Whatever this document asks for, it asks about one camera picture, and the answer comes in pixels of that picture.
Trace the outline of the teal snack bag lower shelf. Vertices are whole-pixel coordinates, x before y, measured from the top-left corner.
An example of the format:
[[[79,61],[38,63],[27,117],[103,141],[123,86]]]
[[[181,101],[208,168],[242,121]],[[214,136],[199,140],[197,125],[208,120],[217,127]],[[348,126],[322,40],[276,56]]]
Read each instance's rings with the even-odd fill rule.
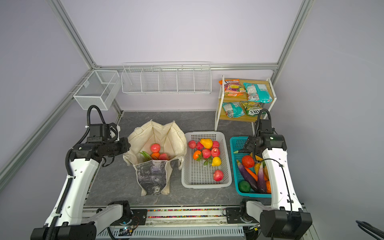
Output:
[[[228,118],[240,118],[245,115],[240,102],[223,103],[222,108],[224,109]]]

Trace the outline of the orange fruit large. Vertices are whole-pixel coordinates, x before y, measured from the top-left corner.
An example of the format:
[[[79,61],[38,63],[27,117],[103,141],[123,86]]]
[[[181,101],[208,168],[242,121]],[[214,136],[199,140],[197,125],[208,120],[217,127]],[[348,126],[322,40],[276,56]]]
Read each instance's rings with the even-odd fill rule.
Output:
[[[161,155],[161,154],[160,154],[159,152],[152,153],[152,154],[151,154],[151,158],[152,158],[153,160],[159,160],[160,155]]]

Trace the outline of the dark eggplant green stem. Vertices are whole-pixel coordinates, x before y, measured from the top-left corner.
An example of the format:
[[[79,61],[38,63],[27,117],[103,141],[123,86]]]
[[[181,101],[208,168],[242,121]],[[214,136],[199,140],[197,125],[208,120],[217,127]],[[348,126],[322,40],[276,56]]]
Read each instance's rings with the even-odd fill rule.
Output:
[[[236,150],[233,152],[234,154],[248,154],[249,151],[246,149]]]

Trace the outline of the leafy red twig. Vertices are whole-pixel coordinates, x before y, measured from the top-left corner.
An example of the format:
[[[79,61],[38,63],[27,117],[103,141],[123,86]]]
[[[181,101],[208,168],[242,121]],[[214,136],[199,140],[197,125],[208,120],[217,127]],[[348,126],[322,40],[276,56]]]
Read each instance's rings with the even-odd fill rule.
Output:
[[[212,164],[212,160],[213,160],[213,157],[211,156],[209,159],[204,159],[203,158],[203,155],[201,157],[201,160],[200,161],[197,161],[197,162],[203,162],[203,165],[204,166],[209,166]]]

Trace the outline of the teal snack bag top shelf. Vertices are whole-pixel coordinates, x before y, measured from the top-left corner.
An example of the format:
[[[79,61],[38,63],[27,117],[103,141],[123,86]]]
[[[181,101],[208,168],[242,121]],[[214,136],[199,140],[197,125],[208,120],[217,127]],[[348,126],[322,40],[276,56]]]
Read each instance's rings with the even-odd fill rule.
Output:
[[[249,102],[270,103],[273,99],[268,92],[266,84],[244,83]]]

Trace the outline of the yellow lemon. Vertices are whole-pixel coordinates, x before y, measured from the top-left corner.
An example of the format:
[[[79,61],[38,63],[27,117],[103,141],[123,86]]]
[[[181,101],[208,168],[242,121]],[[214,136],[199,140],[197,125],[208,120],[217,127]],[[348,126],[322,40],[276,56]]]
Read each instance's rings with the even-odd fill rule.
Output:
[[[214,157],[212,160],[212,167],[218,167],[222,164],[220,157]]]

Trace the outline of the orange carrot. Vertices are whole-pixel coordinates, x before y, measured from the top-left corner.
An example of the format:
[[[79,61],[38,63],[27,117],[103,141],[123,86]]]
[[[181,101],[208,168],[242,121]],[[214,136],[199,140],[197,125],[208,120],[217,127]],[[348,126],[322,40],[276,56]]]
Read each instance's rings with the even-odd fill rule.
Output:
[[[258,176],[250,169],[246,168],[246,171],[252,176],[252,178],[257,182]]]

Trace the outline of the red apple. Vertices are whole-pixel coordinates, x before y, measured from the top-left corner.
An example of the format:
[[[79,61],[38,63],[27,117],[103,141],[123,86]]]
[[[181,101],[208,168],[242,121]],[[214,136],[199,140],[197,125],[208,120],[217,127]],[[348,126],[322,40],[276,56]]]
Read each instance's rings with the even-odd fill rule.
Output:
[[[197,147],[197,143],[194,140],[188,142],[188,147],[190,149],[195,149]]]
[[[211,157],[211,150],[210,149],[203,149],[202,155],[204,159],[209,159]]]
[[[159,144],[152,144],[150,149],[152,153],[159,153],[161,150],[161,146]]]
[[[197,147],[196,147],[197,150],[203,150],[204,149],[204,146],[202,143],[198,142],[197,143]]]
[[[222,171],[220,171],[220,170],[216,170],[216,171],[214,172],[214,174],[213,174],[213,179],[214,179],[214,181],[216,181],[216,182],[220,182],[220,181],[223,180],[223,178],[224,178],[224,173],[223,173]]]
[[[163,154],[159,155],[159,158],[158,158],[158,159],[159,159],[159,160],[165,160],[165,161],[168,161],[170,158],[169,158],[168,154],[163,153]]]
[[[219,148],[214,147],[214,148],[211,149],[211,156],[212,156],[213,158],[215,158],[215,157],[219,157],[220,154],[221,154],[221,152],[220,152],[220,149],[219,149]]]

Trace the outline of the teal snack bag shelf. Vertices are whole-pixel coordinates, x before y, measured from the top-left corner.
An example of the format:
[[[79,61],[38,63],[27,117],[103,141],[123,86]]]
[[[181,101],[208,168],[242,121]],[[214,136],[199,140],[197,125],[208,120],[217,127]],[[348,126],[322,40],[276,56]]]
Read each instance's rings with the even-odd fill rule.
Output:
[[[223,103],[222,108],[224,109],[228,118],[240,118],[245,115],[240,102]]]
[[[244,83],[249,102],[270,103],[273,99],[268,92],[266,84]]]

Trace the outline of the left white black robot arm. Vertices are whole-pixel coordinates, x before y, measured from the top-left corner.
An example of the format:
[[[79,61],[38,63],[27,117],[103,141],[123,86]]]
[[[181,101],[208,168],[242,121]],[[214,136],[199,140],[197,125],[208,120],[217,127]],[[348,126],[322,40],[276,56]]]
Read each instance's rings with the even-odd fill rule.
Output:
[[[136,229],[146,222],[144,210],[131,210],[128,201],[114,201],[99,209],[92,217],[83,217],[83,208],[93,179],[106,159],[126,153],[130,144],[119,137],[115,123],[106,124],[99,107],[91,105],[87,111],[86,132],[68,150],[65,157],[67,178],[57,203],[41,228],[35,228],[32,240],[94,240],[103,231],[114,235],[113,224]]]

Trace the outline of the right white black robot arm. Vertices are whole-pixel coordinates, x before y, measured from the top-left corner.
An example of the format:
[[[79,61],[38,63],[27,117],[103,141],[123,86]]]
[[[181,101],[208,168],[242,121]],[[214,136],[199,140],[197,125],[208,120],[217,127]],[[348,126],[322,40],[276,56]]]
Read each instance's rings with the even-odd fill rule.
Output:
[[[272,200],[269,206],[258,201],[243,201],[243,219],[257,221],[257,228],[267,238],[301,239],[313,220],[298,200],[288,166],[285,138],[276,134],[267,109],[259,112],[254,135],[248,138],[244,147],[253,154],[253,158],[262,158],[261,167],[267,167]]]

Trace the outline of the orange snack bag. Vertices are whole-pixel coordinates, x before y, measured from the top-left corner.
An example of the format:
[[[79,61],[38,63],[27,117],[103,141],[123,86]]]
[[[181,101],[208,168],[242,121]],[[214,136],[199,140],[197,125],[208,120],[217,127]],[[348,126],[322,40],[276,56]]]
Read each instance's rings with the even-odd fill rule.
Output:
[[[246,89],[241,84],[240,80],[220,80],[222,94],[229,97],[242,96],[246,93]]]

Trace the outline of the light purple striped eggplant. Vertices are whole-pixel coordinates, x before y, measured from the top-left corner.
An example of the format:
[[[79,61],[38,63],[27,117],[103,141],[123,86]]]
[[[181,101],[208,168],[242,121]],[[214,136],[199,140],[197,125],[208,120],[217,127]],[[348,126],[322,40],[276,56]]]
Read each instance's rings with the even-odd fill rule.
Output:
[[[266,181],[264,179],[264,168],[263,168],[263,164],[260,163],[258,164],[259,167],[258,167],[258,182],[257,182],[257,186],[258,186],[258,190],[261,194],[265,194],[267,192],[267,185],[266,185]]]

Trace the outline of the red tomato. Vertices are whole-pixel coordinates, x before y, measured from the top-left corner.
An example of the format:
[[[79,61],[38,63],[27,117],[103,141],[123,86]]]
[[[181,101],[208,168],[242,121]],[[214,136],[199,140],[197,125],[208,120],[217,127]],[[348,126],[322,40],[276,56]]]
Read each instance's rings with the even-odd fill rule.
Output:
[[[246,155],[242,158],[242,165],[245,167],[245,168],[253,168],[254,165],[255,165],[255,161],[253,159],[253,157],[251,157],[250,155]]]

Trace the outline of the cream canvas grocery bag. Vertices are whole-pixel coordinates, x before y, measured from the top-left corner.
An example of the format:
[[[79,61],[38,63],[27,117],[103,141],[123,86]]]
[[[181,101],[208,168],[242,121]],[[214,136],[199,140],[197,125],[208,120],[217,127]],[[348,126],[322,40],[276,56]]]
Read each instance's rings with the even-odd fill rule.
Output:
[[[134,167],[141,195],[168,195],[172,164],[182,169],[187,153],[184,132],[176,122],[162,125],[149,121],[135,128],[128,141],[131,146],[123,159]]]

